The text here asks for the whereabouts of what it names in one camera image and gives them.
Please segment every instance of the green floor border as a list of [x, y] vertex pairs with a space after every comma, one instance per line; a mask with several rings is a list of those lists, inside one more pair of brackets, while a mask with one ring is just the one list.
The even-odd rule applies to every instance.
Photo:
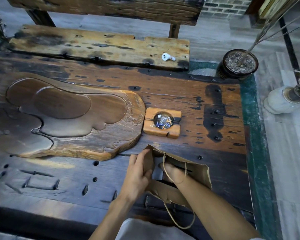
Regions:
[[[216, 69], [217, 63], [190, 62], [189, 70]], [[264, 123], [259, 117], [257, 85], [249, 76], [240, 84], [243, 122], [248, 133], [247, 167], [256, 227], [266, 240], [281, 240], [282, 232]]]

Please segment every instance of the brick wall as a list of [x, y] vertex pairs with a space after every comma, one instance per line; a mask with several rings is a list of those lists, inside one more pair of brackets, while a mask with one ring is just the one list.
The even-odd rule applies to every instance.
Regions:
[[252, 0], [206, 0], [201, 15], [205, 17], [230, 18], [243, 15]]

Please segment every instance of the hand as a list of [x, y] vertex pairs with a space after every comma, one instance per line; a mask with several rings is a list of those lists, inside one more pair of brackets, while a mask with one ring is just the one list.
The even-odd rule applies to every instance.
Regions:
[[130, 156], [127, 174], [119, 196], [132, 204], [143, 194], [151, 179], [151, 169], [143, 172], [143, 159], [149, 151], [150, 149], [145, 149], [138, 156]]
[[168, 178], [168, 180], [172, 183], [175, 183], [175, 184], [178, 184], [180, 182], [183, 181], [184, 177], [185, 177], [185, 173], [184, 171], [176, 168], [174, 165], [172, 165], [171, 163], [169, 162], [165, 162], [164, 163], [164, 166], [162, 163], [159, 164], [159, 167], [162, 169], [162, 171], [165, 173], [165, 174], [168, 174], [169, 177], [173, 180], [173, 182]]

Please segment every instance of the white vase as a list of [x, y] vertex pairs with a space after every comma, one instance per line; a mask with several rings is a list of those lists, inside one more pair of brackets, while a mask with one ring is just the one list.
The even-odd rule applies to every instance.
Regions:
[[263, 101], [264, 108], [272, 114], [291, 113], [300, 108], [300, 97], [294, 96], [291, 99], [293, 87], [283, 86], [272, 90], [268, 97]]

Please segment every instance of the tiled floor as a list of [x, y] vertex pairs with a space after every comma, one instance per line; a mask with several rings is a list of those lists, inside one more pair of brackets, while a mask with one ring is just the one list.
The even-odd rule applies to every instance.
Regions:
[[[296, 17], [298, 12], [300, 8], [296, 7], [287, 15], [286, 22]], [[23, 9], [11, 7], [6, 0], [0, 0], [0, 15], [7, 25], [7, 36], [13, 36], [22, 24], [33, 24]], [[133, 34], [136, 39], [146, 36], [167, 37], [170, 26], [117, 17], [50, 15], [57, 27]], [[299, 26], [300, 20], [290, 30]], [[196, 26], [180, 27], [179, 38], [190, 40], [191, 60], [220, 61], [231, 49], [249, 48], [257, 32], [250, 28], [245, 16], [231, 20], [200, 16]], [[300, 64], [300, 28], [290, 36]], [[300, 109], [291, 114], [273, 115], [262, 106], [271, 90], [283, 85], [294, 86], [296, 80], [283, 37], [258, 44], [253, 53], [259, 60], [255, 77], [260, 98], [260, 119], [264, 121], [267, 134], [282, 237], [284, 240], [300, 239]]]

